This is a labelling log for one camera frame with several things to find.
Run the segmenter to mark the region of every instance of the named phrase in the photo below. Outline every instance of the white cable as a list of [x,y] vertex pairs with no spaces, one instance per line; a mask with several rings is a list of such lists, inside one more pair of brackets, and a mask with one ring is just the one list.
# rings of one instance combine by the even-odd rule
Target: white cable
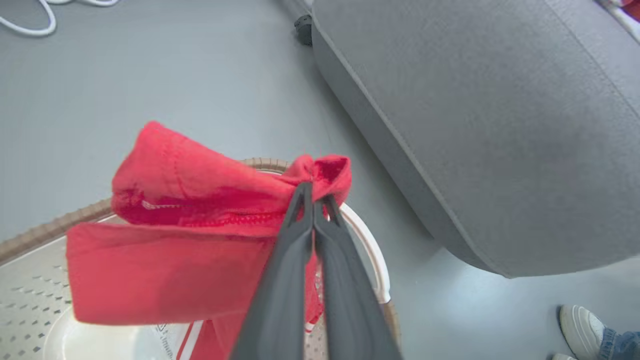
[[[32,29],[23,28],[22,26],[18,26],[1,16],[0,16],[0,24],[23,35],[27,35],[30,37],[45,37],[47,35],[51,35],[51,33],[56,31],[56,26],[57,26],[56,16],[53,14],[53,11],[51,10],[51,6],[49,6],[49,4],[63,5],[63,4],[69,4],[72,1],[73,0],[38,0],[38,2],[44,8],[44,11],[47,12],[47,17],[49,18],[49,26],[47,26],[44,29],[32,30]],[[103,1],[83,0],[83,2],[88,3],[90,5],[101,6],[101,7],[113,6],[113,5],[116,5],[119,1],[120,0],[103,0]]]
[[0,24],[6,26],[7,28],[10,28],[11,30],[14,30],[17,33],[28,35],[31,37],[45,37],[51,34],[52,32],[56,31],[56,16],[53,15],[53,11],[51,11],[51,7],[49,6],[49,4],[47,4],[47,1],[45,0],[38,0],[38,1],[44,8],[44,11],[47,12],[47,16],[49,18],[49,26],[47,26],[45,29],[31,30],[31,29],[23,28],[22,26],[18,26],[1,16],[0,16]]

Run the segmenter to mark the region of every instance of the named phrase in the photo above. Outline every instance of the shoe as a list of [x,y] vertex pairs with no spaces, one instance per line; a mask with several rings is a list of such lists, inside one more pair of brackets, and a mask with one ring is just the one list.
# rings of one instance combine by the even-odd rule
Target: shoe
[[591,311],[578,305],[563,305],[560,328],[578,360],[598,360],[605,325]]
[[551,360],[575,360],[575,359],[568,355],[556,354],[553,356]]

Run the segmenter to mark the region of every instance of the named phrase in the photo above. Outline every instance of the blue jeans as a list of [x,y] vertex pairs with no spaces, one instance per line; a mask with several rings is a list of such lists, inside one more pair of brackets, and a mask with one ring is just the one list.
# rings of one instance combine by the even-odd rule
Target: blue jeans
[[640,332],[618,334],[605,329],[600,345],[599,360],[640,360]]

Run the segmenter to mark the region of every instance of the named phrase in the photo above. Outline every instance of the sofa cushion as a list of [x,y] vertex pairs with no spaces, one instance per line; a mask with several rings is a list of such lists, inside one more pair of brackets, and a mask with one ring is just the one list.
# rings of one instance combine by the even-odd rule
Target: sofa cushion
[[640,252],[640,47],[595,2],[318,0],[313,14],[321,72],[455,255],[518,277]]

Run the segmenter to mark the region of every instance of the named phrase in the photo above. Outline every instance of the red cloth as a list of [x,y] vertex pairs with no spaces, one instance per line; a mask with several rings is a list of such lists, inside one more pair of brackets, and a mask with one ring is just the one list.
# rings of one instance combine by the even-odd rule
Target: red cloth
[[632,18],[640,22],[640,1],[635,0],[625,5],[623,10]]
[[[108,325],[205,320],[192,360],[232,349],[295,187],[344,202],[349,159],[299,157],[259,173],[151,122],[113,179],[111,206],[132,225],[80,224],[67,233],[76,318]],[[306,271],[308,322],[322,313],[316,257]]]

